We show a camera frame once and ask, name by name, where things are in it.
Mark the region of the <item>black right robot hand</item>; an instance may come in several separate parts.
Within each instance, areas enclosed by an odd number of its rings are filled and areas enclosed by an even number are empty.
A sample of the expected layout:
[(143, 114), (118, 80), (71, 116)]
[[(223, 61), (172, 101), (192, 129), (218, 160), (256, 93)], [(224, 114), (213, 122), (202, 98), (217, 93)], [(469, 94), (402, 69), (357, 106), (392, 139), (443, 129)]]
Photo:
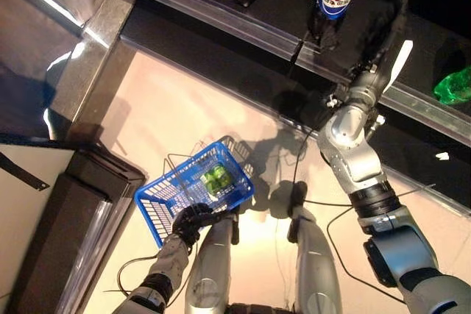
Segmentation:
[(376, 68), (384, 76), (390, 76), (397, 55), (405, 40), (408, 20), (408, 0), (394, 0), (370, 25), (364, 36), (361, 68)]

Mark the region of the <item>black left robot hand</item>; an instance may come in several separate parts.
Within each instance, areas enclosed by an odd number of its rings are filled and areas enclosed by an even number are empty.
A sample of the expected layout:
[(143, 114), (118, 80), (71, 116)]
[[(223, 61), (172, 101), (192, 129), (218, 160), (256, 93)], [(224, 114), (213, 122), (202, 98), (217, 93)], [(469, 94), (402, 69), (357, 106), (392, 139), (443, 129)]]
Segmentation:
[(192, 204), (178, 212), (172, 224), (171, 236), (178, 237), (190, 254), (193, 245), (199, 240), (199, 230), (221, 219), (222, 216), (219, 213), (213, 213), (213, 209), (207, 204)]

